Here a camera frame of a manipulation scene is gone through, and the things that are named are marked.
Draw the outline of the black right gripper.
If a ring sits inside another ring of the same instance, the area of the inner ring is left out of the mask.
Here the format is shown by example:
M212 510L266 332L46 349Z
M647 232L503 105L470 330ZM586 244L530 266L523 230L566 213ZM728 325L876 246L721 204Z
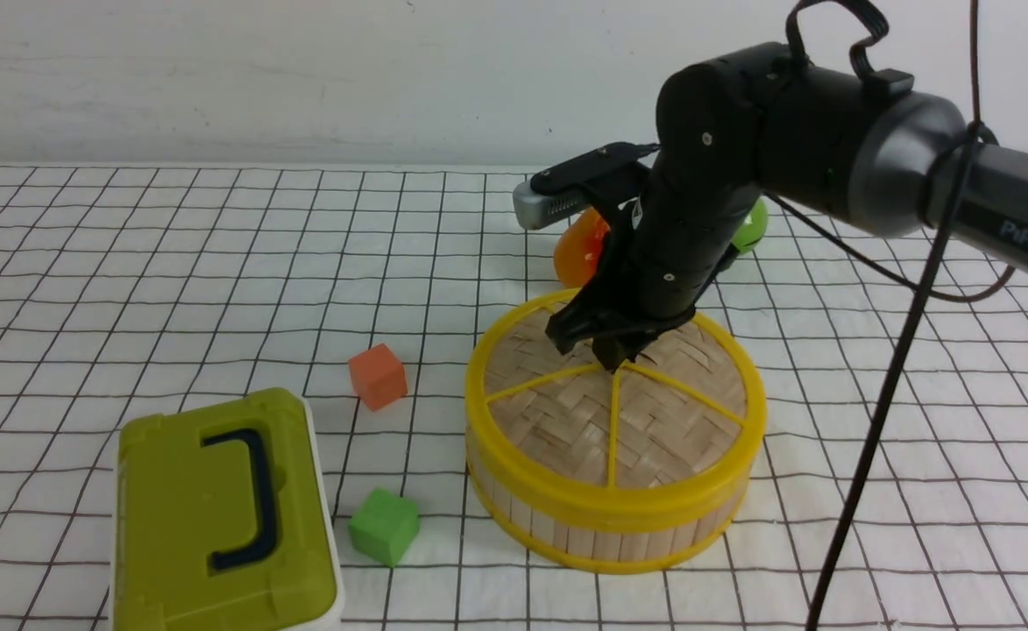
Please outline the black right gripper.
M595 359L613 374L690 319L761 192L752 182L650 180L635 205L641 219L623 232L621 251L547 320L557 352L592 339Z

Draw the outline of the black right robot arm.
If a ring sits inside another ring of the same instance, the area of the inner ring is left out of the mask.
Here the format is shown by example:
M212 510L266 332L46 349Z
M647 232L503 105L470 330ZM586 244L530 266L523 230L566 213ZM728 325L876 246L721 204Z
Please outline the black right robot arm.
M1028 154L982 141L909 74L843 74L765 43L681 69L656 103L657 143L617 141L545 169L516 207L609 222L590 282L547 323L608 371L695 312L762 195L878 238L950 221L951 235L1028 272Z

